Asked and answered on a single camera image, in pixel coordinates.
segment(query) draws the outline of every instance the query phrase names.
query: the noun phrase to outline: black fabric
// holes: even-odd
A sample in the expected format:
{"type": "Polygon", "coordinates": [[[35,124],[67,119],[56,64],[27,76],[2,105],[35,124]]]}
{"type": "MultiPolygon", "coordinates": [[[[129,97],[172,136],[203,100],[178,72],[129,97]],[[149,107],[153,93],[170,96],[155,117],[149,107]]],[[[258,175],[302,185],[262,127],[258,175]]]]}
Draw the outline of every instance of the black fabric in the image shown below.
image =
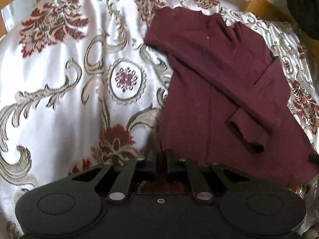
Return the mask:
{"type": "Polygon", "coordinates": [[[287,0],[287,6],[300,28],[319,39],[319,0],[287,0]]]}

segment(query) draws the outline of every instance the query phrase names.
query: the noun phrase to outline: white satin bedspread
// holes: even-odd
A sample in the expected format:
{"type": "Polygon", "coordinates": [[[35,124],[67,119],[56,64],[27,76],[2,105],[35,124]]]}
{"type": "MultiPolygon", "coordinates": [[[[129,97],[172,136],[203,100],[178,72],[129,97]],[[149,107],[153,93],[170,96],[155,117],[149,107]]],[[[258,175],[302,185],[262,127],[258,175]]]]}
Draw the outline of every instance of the white satin bedspread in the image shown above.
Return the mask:
{"type": "MultiPolygon", "coordinates": [[[[318,148],[318,75],[312,79],[307,49],[289,25],[216,0],[42,0],[0,41],[1,238],[22,235],[14,207],[28,190],[154,148],[172,69],[143,38],[164,6],[220,12],[227,25],[241,21],[261,34],[282,60],[288,107],[318,148]]],[[[319,217],[317,180],[292,188],[308,206],[300,232],[319,217]]]]}

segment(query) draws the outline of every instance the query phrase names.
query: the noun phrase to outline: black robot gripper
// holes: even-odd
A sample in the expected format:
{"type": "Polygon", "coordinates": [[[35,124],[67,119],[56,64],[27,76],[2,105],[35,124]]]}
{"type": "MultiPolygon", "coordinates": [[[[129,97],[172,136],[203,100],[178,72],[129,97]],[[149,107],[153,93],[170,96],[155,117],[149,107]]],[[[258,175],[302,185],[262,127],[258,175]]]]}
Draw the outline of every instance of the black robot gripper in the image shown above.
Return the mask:
{"type": "Polygon", "coordinates": [[[199,167],[167,152],[165,178],[185,192],[139,193],[156,180],[160,156],[97,165],[26,193],[15,209],[23,239],[301,238],[303,199],[222,164],[199,167]]]}

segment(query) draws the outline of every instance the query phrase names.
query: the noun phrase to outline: maroon shirt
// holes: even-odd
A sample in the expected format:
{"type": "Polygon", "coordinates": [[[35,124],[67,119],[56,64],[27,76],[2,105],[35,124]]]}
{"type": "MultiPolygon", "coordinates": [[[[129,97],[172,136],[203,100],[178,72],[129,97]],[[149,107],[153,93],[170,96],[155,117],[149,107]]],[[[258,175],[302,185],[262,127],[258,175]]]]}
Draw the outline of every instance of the maroon shirt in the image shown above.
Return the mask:
{"type": "Polygon", "coordinates": [[[279,58],[259,34],[219,14],[157,11],[145,43],[167,54],[174,73],[159,129],[161,150],[199,164],[219,162],[296,185],[318,173],[314,150],[287,101],[279,58]]]}

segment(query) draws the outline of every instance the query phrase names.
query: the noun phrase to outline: circular pad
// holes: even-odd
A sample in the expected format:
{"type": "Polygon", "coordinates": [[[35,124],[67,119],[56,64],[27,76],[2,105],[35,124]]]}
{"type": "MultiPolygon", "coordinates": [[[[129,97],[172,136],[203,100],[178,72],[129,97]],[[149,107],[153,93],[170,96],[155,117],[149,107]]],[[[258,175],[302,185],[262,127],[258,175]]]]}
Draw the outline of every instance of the circular pad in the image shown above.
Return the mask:
{"type": "Polygon", "coordinates": [[[94,191],[50,184],[24,194],[16,204],[16,217],[26,232],[58,236],[78,232],[92,224],[102,211],[94,191]]]}
{"type": "Polygon", "coordinates": [[[306,206],[298,195],[276,187],[252,190],[252,184],[245,183],[247,189],[242,184],[220,202],[222,215],[233,226],[255,236],[278,236],[295,231],[303,222],[306,206]]]}
{"type": "Polygon", "coordinates": [[[63,214],[75,205],[75,198],[66,193],[52,193],[44,196],[38,202],[39,209],[51,215],[63,214]]]}

